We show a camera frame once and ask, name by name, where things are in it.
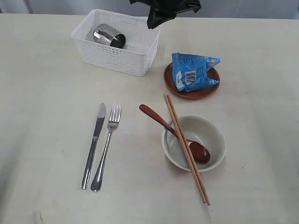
white basket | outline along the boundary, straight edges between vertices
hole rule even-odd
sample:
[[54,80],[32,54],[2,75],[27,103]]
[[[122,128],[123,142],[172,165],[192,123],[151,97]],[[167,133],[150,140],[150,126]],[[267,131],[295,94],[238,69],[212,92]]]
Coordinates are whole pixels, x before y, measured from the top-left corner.
[[[93,30],[106,23],[126,36],[124,49],[114,48],[93,41]],[[146,18],[92,10],[72,32],[75,44],[85,63],[145,76],[157,52],[161,28],[148,29]]]

metal cup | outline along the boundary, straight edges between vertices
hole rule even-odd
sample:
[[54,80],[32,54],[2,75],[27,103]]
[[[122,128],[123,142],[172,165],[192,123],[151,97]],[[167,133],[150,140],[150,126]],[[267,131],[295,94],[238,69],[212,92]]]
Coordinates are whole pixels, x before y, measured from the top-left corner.
[[98,25],[96,29],[94,29],[93,40],[96,43],[120,49],[123,49],[126,44],[125,35],[105,23]]

black object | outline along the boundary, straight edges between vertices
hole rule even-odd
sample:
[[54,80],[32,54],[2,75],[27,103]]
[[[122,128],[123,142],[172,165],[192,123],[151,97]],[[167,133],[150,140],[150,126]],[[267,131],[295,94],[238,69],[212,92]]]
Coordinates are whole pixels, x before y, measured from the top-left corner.
[[199,0],[130,0],[130,3],[141,2],[150,6],[148,28],[154,29],[162,23],[173,20],[178,13],[201,8]]

wooden chopsticks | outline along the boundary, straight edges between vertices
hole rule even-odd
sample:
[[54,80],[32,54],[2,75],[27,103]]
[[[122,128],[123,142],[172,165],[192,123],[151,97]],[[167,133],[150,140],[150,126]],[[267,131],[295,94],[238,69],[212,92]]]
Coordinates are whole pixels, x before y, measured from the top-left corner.
[[169,110],[169,113],[171,115],[171,118],[172,118],[172,122],[174,124],[174,127],[176,129],[176,132],[178,134],[178,139],[183,147],[183,151],[185,153],[185,156],[186,156],[186,159],[188,161],[188,164],[189,164],[189,167],[190,167],[190,170],[192,172],[192,175],[193,175],[193,178],[195,180],[195,183],[197,185],[197,188],[198,188],[198,191],[199,191],[199,194],[202,198],[202,201],[203,203],[207,203],[207,205],[210,205],[210,201],[209,201],[209,198],[206,194],[206,189],[205,189],[205,186],[202,182],[202,179],[201,179],[201,176],[197,170],[197,166],[196,166],[196,163],[195,163],[195,160],[193,158],[193,155],[190,151],[190,148],[189,148],[189,145],[186,141],[186,138],[184,136],[184,132],[182,130],[182,127],[181,127],[181,124],[178,120],[178,116],[173,108],[173,105],[172,105],[172,102],[170,100],[170,97],[169,95],[166,95],[164,94],[164,99],[165,99],[165,102],[167,104],[167,108]]

wooden plate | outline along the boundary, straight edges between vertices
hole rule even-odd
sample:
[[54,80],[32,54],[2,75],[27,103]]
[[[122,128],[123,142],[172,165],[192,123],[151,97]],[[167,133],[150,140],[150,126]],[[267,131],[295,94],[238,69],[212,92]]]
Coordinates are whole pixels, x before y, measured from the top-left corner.
[[[215,68],[211,68],[208,72],[207,72],[207,76],[209,78],[212,78],[214,80],[220,81],[220,77],[218,75],[218,72],[216,71]],[[167,88],[174,93],[175,95],[179,96],[179,97],[183,97],[186,99],[200,99],[203,97],[207,97],[209,95],[211,95],[212,93],[214,93],[218,87],[219,84],[213,85],[212,87],[206,88],[204,90],[197,90],[197,91],[191,91],[191,92],[185,92],[185,91],[178,91],[173,78],[172,78],[172,63],[170,63],[165,71],[164,71],[164,82],[165,85],[167,86]]]

